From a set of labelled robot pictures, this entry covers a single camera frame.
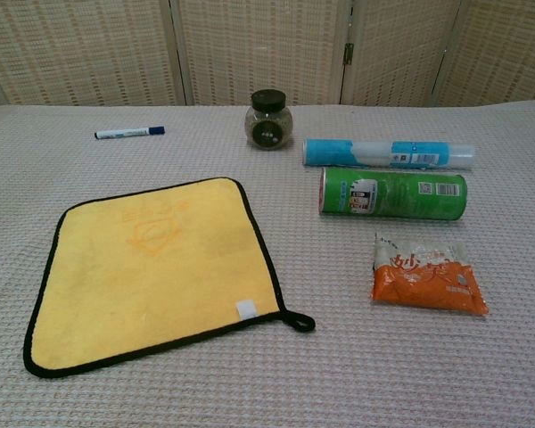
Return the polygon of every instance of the snack package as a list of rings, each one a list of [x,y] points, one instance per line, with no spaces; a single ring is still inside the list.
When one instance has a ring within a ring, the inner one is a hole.
[[[392,241],[377,235],[373,300],[488,313],[462,243]]]

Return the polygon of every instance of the yellow towel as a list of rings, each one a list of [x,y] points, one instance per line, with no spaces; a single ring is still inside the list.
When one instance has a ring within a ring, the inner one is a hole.
[[[315,327],[285,308],[240,184],[212,178],[67,210],[24,362],[72,375],[268,319]]]

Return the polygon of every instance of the black jar lid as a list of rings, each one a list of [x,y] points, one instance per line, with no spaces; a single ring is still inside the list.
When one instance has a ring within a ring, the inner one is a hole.
[[[251,106],[262,113],[274,113],[285,108],[285,94],[277,89],[262,89],[251,95]]]

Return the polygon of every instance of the table surface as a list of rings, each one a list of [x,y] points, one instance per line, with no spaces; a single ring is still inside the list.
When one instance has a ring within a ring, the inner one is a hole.
[[[246,107],[0,107],[0,426],[535,426],[535,102],[292,107],[278,152]],[[97,141],[101,129],[165,136]],[[307,136],[476,146],[457,222],[319,216]],[[54,228],[70,206],[205,177],[248,194],[286,306],[265,323],[57,380],[22,364]],[[375,233],[462,241],[490,314],[373,304]]]

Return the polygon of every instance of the glass jar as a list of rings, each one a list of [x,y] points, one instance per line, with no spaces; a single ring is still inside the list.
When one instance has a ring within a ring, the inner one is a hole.
[[[248,141],[260,149],[275,150],[285,145],[293,130],[285,94],[275,89],[254,92],[246,112],[245,128]]]

